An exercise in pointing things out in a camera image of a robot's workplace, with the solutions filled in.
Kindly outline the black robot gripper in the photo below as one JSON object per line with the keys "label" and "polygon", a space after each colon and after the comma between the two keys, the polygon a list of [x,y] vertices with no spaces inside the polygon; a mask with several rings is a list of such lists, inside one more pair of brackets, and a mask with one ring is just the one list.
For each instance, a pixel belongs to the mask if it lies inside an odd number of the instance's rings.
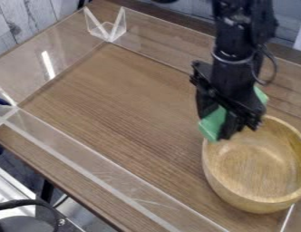
{"label": "black robot gripper", "polygon": [[236,60],[215,56],[209,68],[205,68],[200,61],[191,63],[189,82],[196,89],[197,116],[203,119],[216,110],[217,140],[228,140],[235,133],[242,131],[244,112],[242,108],[226,109],[221,106],[217,107],[216,92],[232,100],[248,102],[246,97],[258,83],[262,61],[262,56],[251,53]]}

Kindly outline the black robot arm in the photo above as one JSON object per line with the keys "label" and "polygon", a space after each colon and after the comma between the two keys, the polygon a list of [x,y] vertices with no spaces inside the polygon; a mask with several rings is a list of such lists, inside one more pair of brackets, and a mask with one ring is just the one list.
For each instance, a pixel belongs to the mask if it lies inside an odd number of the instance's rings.
{"label": "black robot arm", "polygon": [[278,21],[271,0],[212,0],[212,13],[212,65],[192,61],[189,82],[196,88],[199,130],[217,142],[246,128],[256,130],[262,123],[268,97],[260,88],[274,78],[260,78],[259,73],[263,61],[275,59],[267,43]]}

